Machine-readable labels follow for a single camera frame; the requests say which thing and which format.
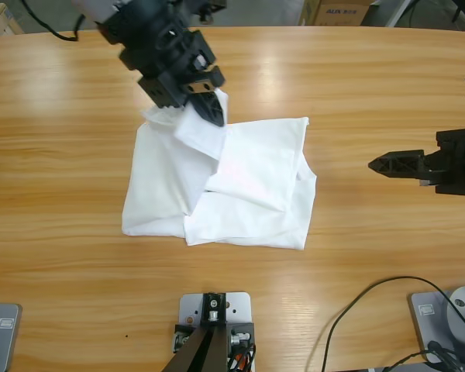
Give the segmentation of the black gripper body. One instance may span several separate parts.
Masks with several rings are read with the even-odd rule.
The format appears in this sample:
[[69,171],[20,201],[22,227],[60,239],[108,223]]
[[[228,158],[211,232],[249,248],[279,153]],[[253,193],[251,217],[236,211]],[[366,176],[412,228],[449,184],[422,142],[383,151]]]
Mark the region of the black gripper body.
[[465,196],[465,129],[436,133],[439,150],[425,155],[421,186],[434,186],[436,194]]
[[224,1],[119,1],[97,26],[111,44],[122,44],[120,60],[140,72],[139,86],[155,105],[177,108],[190,103],[188,90],[211,91],[225,82],[202,33],[189,28],[192,16],[211,22],[225,7]]

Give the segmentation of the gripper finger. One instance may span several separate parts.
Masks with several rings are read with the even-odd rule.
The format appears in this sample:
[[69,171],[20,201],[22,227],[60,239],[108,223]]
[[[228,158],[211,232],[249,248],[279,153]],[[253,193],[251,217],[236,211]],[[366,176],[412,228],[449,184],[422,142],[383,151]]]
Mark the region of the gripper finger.
[[188,94],[188,101],[204,120],[218,127],[225,125],[224,111],[216,89],[205,92],[188,90]]
[[368,167],[389,178],[420,180],[425,174],[424,150],[391,151],[372,160]]

